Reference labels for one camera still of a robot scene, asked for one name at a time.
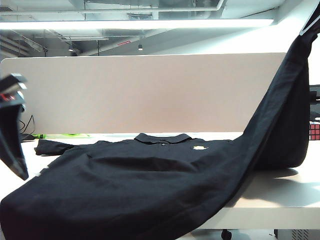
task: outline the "shirt collar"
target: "shirt collar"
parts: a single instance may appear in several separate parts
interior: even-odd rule
[[[145,133],[140,133],[134,139],[145,144],[157,144],[157,143],[176,144],[176,143],[183,142],[185,140],[191,140],[192,138],[185,133],[179,134],[177,136],[150,136]]]

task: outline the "green object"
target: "green object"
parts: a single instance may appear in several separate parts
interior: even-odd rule
[[[62,134],[33,134],[36,139],[70,139],[78,138],[85,139],[91,138],[88,133],[62,133]]]

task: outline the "shirt sleeve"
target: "shirt sleeve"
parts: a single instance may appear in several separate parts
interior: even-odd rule
[[[36,155],[57,156],[64,154],[65,151],[77,147],[76,145],[39,139],[38,146],[34,148]]]

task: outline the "embroidered logo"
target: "embroidered logo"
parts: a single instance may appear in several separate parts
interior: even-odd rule
[[[204,147],[204,146],[193,146],[194,150],[205,150],[208,149],[208,147]]]

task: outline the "chair wheel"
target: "chair wheel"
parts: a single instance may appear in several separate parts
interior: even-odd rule
[[[228,231],[227,229],[223,229],[221,232],[221,238],[223,240],[231,240],[232,233],[230,231]]]

